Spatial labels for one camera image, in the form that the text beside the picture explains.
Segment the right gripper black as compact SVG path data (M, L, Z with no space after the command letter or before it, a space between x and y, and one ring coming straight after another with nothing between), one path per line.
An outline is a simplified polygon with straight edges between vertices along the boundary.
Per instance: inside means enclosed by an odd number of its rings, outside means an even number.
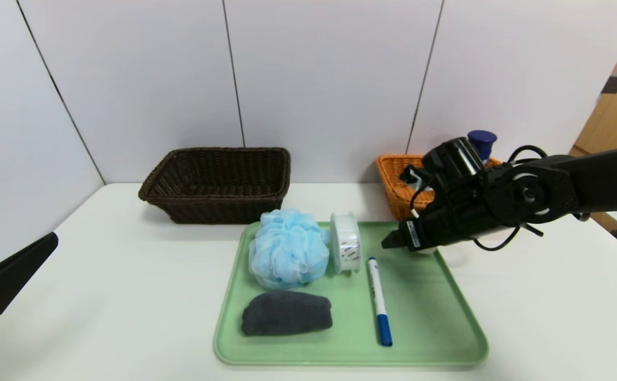
M429 204L418 217L404 220L400 229L387 234L383 249L407 248L410 251L448 246L471 240L471 214L468 210Z

